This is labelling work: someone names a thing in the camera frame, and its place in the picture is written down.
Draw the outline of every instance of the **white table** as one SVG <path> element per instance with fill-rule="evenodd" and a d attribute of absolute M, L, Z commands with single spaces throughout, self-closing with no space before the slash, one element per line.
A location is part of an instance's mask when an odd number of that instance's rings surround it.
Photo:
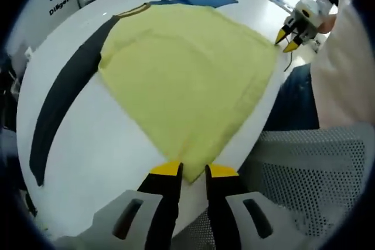
<path fill-rule="evenodd" d="M 109 95 L 96 74 L 78 95 L 50 148 L 45 184 L 38 187 L 29 168 L 39 111 L 59 71 L 77 48 L 113 14 L 153 0 L 97 0 L 64 21 L 30 61 L 19 95 L 18 152 L 25 182 L 52 239 L 77 235 L 93 215 L 128 189 L 136 190 L 165 158 Z M 270 41 L 288 14 L 267 0 L 238 0 L 220 12 L 257 30 Z M 216 163 L 238 169 L 254 146 L 271 111 L 289 55 L 280 51 L 270 83 L 253 114 L 227 144 Z M 204 177 L 183 182 L 175 233 L 207 207 Z"/>

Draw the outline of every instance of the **white shirt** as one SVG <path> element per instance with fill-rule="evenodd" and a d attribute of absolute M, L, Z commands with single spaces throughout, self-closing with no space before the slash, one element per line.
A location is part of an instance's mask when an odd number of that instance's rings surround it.
<path fill-rule="evenodd" d="M 321 128 L 375 124 L 375 60 L 350 0 L 339 0 L 335 26 L 311 63 L 311 80 Z"/>

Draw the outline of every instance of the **blue cloth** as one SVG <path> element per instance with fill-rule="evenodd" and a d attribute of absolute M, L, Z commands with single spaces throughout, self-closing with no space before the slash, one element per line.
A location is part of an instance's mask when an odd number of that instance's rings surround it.
<path fill-rule="evenodd" d="M 195 6 L 210 6 L 218 8 L 228 4 L 238 3 L 237 0 L 160 0 L 151 1 L 151 5 L 185 4 Z"/>
<path fill-rule="evenodd" d="M 293 69 L 281 86 L 265 131 L 319 129 L 311 86 L 310 64 Z"/>

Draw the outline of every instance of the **yellow cloth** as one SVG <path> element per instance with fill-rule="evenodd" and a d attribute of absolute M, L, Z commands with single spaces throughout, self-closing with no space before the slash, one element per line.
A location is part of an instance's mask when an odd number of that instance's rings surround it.
<path fill-rule="evenodd" d="M 277 52 L 211 7 L 176 4 L 121 19 L 101 56 L 113 97 L 193 182 L 252 113 Z"/>

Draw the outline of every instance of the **white wall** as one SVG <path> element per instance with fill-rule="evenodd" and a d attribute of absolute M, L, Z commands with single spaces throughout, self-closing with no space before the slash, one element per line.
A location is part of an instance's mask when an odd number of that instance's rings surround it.
<path fill-rule="evenodd" d="M 7 53 L 13 56 L 22 44 L 35 50 L 51 31 L 78 9 L 77 0 L 29 0 L 5 45 Z"/>

